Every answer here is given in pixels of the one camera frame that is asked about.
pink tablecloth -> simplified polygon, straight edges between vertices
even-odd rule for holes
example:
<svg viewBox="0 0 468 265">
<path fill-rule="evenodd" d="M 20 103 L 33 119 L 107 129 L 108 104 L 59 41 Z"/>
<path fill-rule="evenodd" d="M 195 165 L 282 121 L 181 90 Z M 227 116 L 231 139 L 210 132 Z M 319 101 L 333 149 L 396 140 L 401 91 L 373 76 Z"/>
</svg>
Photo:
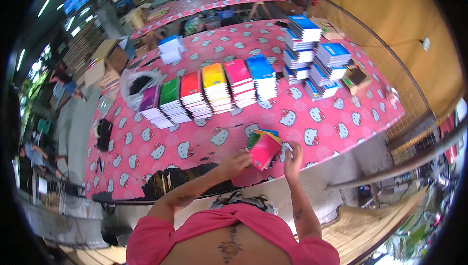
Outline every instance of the pink tablecloth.
<svg viewBox="0 0 468 265">
<path fill-rule="evenodd" d="M 249 22 L 201 32 L 184 38 L 188 52 L 180 62 L 163 65 L 158 59 L 147 67 L 132 70 L 161 71 L 166 79 L 172 79 L 211 63 L 245 59 L 261 53 L 280 72 L 284 66 L 284 28 L 274 22 L 276 20 Z M 394 107 L 386 101 L 384 93 L 389 86 L 363 51 L 345 40 L 338 42 L 373 76 L 369 87 L 356 97 L 344 88 L 335 97 L 314 103 L 302 85 L 289 86 L 281 79 L 278 97 L 269 101 L 159 130 L 128 109 L 119 94 L 105 115 L 114 123 L 108 152 L 99 153 L 93 147 L 96 140 L 90 130 L 86 155 L 87 196 L 109 191 L 114 199 L 142 197 L 141 186 L 156 171 L 219 163 L 227 154 L 245 147 L 249 134 L 256 128 L 277 130 L 283 141 L 300 142 L 304 147 L 302 168 L 324 162 L 386 130 L 402 116 L 401 104 Z M 156 51 L 150 52 L 144 60 L 149 61 L 154 56 Z M 93 125 L 101 117 L 102 113 L 96 111 Z M 285 145 L 273 168 L 262 172 L 247 168 L 233 179 L 233 184 L 251 186 L 282 177 Z M 96 166 L 98 157 L 104 161 L 103 171 Z"/>
<path fill-rule="evenodd" d="M 156 18 L 151 22 L 145 23 L 144 27 L 136 30 L 130 36 L 131 39 L 136 39 L 149 31 L 155 30 L 156 28 L 163 26 L 176 19 L 190 16 L 192 14 L 209 10 L 212 8 L 224 7 L 226 5 L 236 5 L 241 3 L 252 3 L 256 1 L 286 1 L 286 0 L 174 0 L 163 4 L 158 7 L 158 10 L 169 7 L 167 14 Z"/>
</svg>

red notebook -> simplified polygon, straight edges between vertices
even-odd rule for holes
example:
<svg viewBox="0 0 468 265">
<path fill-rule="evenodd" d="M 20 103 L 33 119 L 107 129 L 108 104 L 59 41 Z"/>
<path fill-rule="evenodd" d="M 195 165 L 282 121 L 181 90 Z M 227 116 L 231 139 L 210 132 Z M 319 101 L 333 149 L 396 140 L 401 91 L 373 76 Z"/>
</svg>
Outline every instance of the red notebook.
<svg viewBox="0 0 468 265">
<path fill-rule="evenodd" d="M 185 74 L 181 78 L 180 97 L 187 97 L 201 92 L 200 71 Z"/>
<path fill-rule="evenodd" d="M 268 133 L 265 133 L 250 149 L 252 155 L 252 165 L 258 170 L 268 167 L 273 157 L 281 150 L 281 144 L 274 140 Z"/>
<path fill-rule="evenodd" d="M 234 60 L 232 62 L 224 63 L 224 72 L 231 86 L 245 83 L 252 80 L 249 69 L 242 60 Z"/>
</svg>

concrete floor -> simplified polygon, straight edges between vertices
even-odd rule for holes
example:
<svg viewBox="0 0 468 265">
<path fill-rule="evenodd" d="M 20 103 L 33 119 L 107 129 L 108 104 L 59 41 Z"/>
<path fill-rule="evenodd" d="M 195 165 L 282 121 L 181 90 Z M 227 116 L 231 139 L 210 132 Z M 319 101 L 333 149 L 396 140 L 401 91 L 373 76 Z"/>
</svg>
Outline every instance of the concrete floor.
<svg viewBox="0 0 468 265">
<path fill-rule="evenodd" d="M 61 110 L 57 119 L 56 139 L 59 154 L 68 155 L 68 170 L 84 181 L 84 154 L 92 117 L 99 99 L 99 91 L 95 88 L 85 90 L 88 102 L 71 99 Z M 342 192 L 338 190 L 325 191 L 328 183 L 339 183 L 356 179 L 362 175 L 372 174 L 378 170 L 388 168 L 389 157 L 385 149 L 385 135 L 377 134 L 372 139 L 360 144 L 351 151 L 339 155 L 325 163 L 301 172 L 301 183 L 321 223 L 336 218 L 336 209 L 343 203 L 349 206 L 357 205 L 357 194 L 354 189 Z M 59 168 L 67 172 L 64 162 Z M 291 195 L 285 179 L 266 182 L 243 190 L 245 197 L 266 195 L 278 208 L 278 216 L 284 219 L 293 233 L 296 232 L 293 216 Z M 185 210 L 176 215 L 175 227 L 180 227 L 193 213 L 208 209 L 213 198 L 194 201 Z M 138 219 L 144 216 L 149 206 L 118 206 L 112 216 L 119 225 L 135 227 Z M 97 203 L 84 201 L 80 207 L 65 209 L 64 213 L 75 217 L 102 219 L 101 206 Z"/>
</svg>

person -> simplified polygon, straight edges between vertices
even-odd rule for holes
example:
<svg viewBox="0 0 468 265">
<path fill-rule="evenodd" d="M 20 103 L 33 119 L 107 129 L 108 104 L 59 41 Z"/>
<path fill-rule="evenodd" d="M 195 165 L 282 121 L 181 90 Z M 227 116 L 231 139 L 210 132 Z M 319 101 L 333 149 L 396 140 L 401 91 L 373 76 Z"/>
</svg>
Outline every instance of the person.
<svg viewBox="0 0 468 265">
<path fill-rule="evenodd" d="M 21 147 L 20 156 L 29 158 L 29 160 L 31 161 L 31 168 L 37 165 L 43 173 L 45 173 L 45 171 L 48 170 L 57 178 L 67 180 L 67 177 L 64 174 L 62 174 L 62 172 L 58 168 L 54 167 L 47 160 L 49 156 L 37 145 L 33 145 L 32 143 L 27 142 L 23 147 Z M 60 159 L 65 159 L 65 162 L 67 161 L 66 156 L 56 157 L 55 161 L 58 161 Z"/>
<path fill-rule="evenodd" d="M 205 190 L 239 174 L 251 162 L 237 151 L 216 168 L 158 199 L 127 244 L 127 263 L 143 264 L 339 264 L 338 251 L 322 239 L 320 222 L 299 181 L 302 147 L 289 142 L 284 175 L 291 191 L 299 242 L 265 196 L 219 196 L 209 210 L 191 215 L 174 230 L 174 215 Z"/>
<path fill-rule="evenodd" d="M 74 98 L 81 99 L 86 102 L 86 98 L 76 86 L 75 81 L 65 72 L 65 64 L 62 61 L 57 63 L 57 68 L 52 71 L 49 82 L 57 82 L 63 85 L 65 90 Z"/>
</svg>

wall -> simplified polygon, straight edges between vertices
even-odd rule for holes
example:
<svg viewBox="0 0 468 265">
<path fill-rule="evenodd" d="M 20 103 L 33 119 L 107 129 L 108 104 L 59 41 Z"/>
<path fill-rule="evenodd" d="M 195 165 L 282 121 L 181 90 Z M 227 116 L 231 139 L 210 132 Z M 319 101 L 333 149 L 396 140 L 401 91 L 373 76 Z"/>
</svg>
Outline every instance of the wall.
<svg viewBox="0 0 468 265">
<path fill-rule="evenodd" d="M 449 30 L 432 0 L 330 1 L 356 16 L 392 47 L 437 117 L 454 109 L 465 84 Z M 428 52 L 418 42 L 425 36 L 431 41 Z M 399 44 L 411 39 L 415 41 Z"/>
</svg>

